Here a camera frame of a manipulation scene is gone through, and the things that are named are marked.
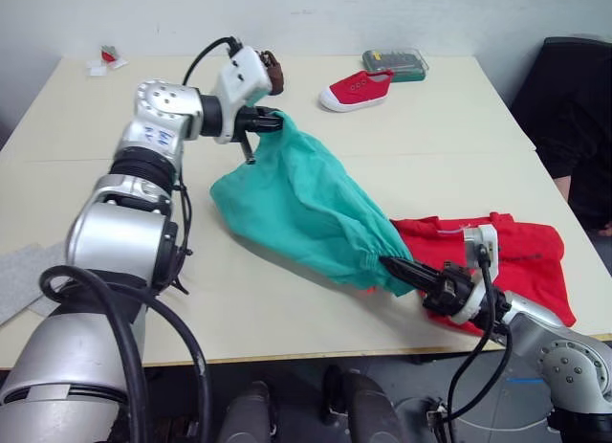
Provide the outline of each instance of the teal fabric bag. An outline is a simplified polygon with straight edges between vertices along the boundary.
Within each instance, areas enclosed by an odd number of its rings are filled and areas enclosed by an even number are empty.
[[[396,296],[412,290],[379,262],[382,255],[411,259],[381,209],[321,142],[278,115],[283,129],[260,135],[256,164],[210,189],[229,228],[336,283]]]

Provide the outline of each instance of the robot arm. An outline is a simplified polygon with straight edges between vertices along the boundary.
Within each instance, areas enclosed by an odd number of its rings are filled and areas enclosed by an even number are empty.
[[[475,269],[475,250],[484,245],[497,275],[497,234],[490,226],[464,230],[468,267]],[[447,263],[442,272],[399,258],[381,259],[395,277],[426,293],[424,307],[456,323],[472,321],[484,329],[489,319],[480,271]],[[501,325],[513,334],[513,353],[540,373],[551,389],[554,406],[549,425],[564,443],[612,441],[612,349],[567,328],[550,310],[512,292],[494,289],[492,340],[504,343]]]
[[[185,141],[199,135],[238,142],[246,131],[271,131],[282,119],[248,107],[271,90],[256,52],[242,47],[223,68],[213,95],[160,80],[144,82],[107,174],[67,237],[67,264],[104,281],[157,294],[180,270],[172,191]],[[69,282],[64,302],[36,328],[0,389],[0,440],[127,441],[127,389],[119,349],[105,314],[87,289]],[[139,351],[145,309],[121,299]]]

